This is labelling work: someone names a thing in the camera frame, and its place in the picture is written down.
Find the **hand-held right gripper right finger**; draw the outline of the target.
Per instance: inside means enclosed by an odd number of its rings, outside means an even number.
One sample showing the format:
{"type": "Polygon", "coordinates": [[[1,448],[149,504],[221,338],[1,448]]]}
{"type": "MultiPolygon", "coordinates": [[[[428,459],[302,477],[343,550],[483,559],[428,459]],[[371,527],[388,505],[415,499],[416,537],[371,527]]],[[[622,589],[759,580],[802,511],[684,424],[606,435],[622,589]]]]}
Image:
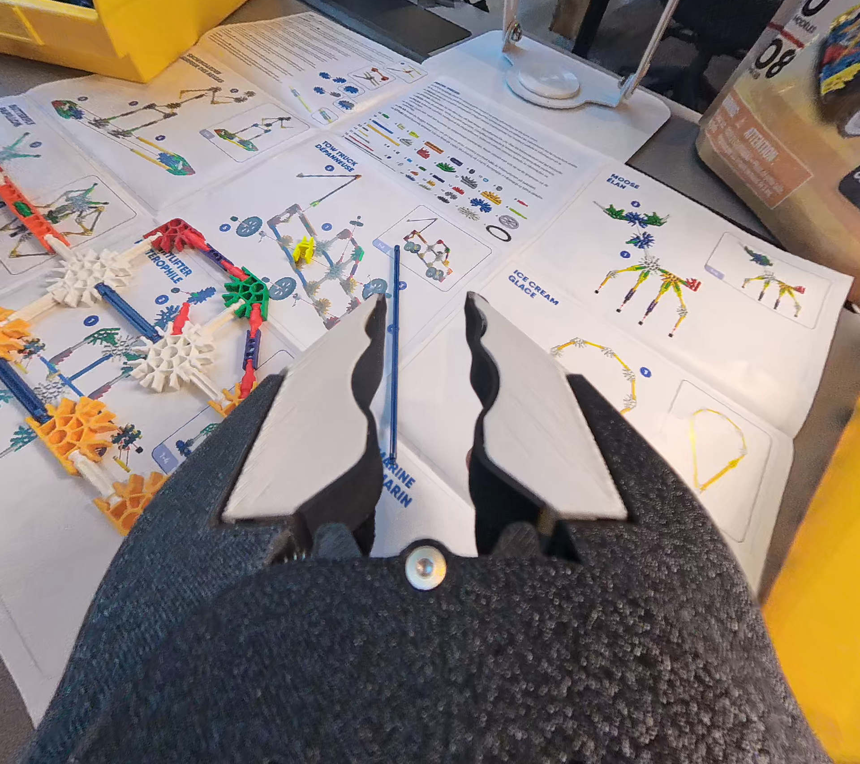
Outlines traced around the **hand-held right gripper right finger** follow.
{"type": "Polygon", "coordinates": [[[477,292],[464,303],[469,382],[480,403],[469,459],[477,547],[532,526],[622,522],[628,510],[561,367],[477,292]]]}

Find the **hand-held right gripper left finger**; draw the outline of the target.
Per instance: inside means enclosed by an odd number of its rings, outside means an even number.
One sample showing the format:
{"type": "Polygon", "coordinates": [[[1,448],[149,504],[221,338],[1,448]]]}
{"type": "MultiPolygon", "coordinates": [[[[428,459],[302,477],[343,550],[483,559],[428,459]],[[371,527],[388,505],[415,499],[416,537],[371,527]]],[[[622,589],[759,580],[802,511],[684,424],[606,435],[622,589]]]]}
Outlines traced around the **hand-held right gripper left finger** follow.
{"type": "Polygon", "coordinates": [[[226,523],[283,522],[295,543],[340,523],[373,543],[383,489],[378,425],[387,304],[364,301],[285,371],[222,512],[226,523]]]}

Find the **blue plastic rod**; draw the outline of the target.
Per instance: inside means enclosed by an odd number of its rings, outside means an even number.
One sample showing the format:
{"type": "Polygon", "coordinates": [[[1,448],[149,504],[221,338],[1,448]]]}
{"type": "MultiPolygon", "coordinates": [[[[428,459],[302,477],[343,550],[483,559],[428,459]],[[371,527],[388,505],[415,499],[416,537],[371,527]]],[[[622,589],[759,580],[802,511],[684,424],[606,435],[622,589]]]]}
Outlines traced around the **blue plastic rod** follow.
{"type": "Polygon", "coordinates": [[[390,443],[388,465],[396,465],[398,448],[398,413],[399,413],[399,358],[400,358],[400,281],[401,281],[401,245],[396,244],[393,250],[393,283],[392,283],[392,322],[391,322],[391,383],[390,383],[390,443]]]}

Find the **white building instruction sheet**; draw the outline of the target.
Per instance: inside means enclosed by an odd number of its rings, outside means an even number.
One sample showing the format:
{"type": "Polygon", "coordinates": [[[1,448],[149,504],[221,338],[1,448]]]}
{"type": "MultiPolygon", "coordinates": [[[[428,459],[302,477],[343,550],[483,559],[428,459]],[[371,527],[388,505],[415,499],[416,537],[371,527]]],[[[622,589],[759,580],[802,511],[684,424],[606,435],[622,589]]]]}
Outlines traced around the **white building instruction sheet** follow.
{"type": "MultiPolygon", "coordinates": [[[[123,252],[181,219],[267,286],[256,380],[375,295],[401,245],[396,465],[378,421],[375,555],[421,538],[474,553],[464,300],[482,294],[654,445],[758,587],[792,441],[819,387],[849,278],[712,214],[561,118],[546,124],[313,14],[225,26],[148,85],[84,77],[2,99],[2,171],[70,246],[123,252]]],[[[2,205],[2,308],[45,295],[59,260],[2,205]]],[[[203,326],[229,276],[152,254],[120,293],[150,322],[203,326]]],[[[98,304],[34,322],[47,359],[130,328],[98,304]]],[[[121,379],[102,397],[142,436],[144,477],[189,464],[224,418],[192,385],[121,379]]],[[[47,709],[121,533],[97,492],[35,442],[2,457],[2,657],[47,709]]]]}

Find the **cardboard toy set box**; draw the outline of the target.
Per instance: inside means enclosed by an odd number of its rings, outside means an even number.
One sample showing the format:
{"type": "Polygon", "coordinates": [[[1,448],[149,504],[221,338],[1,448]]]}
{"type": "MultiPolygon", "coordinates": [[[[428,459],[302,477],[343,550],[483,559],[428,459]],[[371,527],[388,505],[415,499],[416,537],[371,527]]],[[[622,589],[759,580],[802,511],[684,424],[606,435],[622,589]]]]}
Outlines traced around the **cardboard toy set box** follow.
{"type": "Polygon", "coordinates": [[[784,0],[703,115],[699,157],[859,299],[859,0],[784,0]]]}

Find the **colourful rod connector frame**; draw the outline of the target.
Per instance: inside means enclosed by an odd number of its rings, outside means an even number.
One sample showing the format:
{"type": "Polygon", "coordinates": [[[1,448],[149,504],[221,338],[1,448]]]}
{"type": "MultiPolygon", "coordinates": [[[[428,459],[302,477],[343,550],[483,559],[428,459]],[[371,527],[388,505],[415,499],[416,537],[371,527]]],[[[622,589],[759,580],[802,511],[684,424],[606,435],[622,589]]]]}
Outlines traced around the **colourful rod connector frame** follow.
{"type": "Polygon", "coordinates": [[[94,505],[126,536],[167,481],[176,465],[160,466],[144,477],[132,472],[128,455],[142,433],[121,425],[102,401],[113,383],[131,379],[155,393],[192,385],[206,397],[221,418],[228,417],[256,388],[256,370],[267,319],[269,291],[262,280],[239,268],[218,252],[187,221],[173,219],[150,232],[130,249],[117,252],[74,250],[66,238],[36,212],[36,207],[2,171],[2,200],[21,224],[59,260],[57,275],[45,295],[17,310],[2,308],[2,399],[15,401],[25,411],[2,448],[7,457],[35,442],[41,443],[69,474],[88,481],[97,493],[94,505]],[[120,291],[133,279],[134,266],[144,257],[193,249],[229,276],[223,291],[198,291],[220,297],[224,310],[203,326],[190,321],[194,302],[186,300],[159,322],[150,322],[120,291]],[[60,308],[81,310],[103,304],[130,328],[108,327],[88,334],[63,350],[56,359],[38,353],[33,332],[40,316],[60,308]],[[217,331],[231,319],[248,322],[242,351],[240,379],[223,389],[215,387],[217,331]]]}

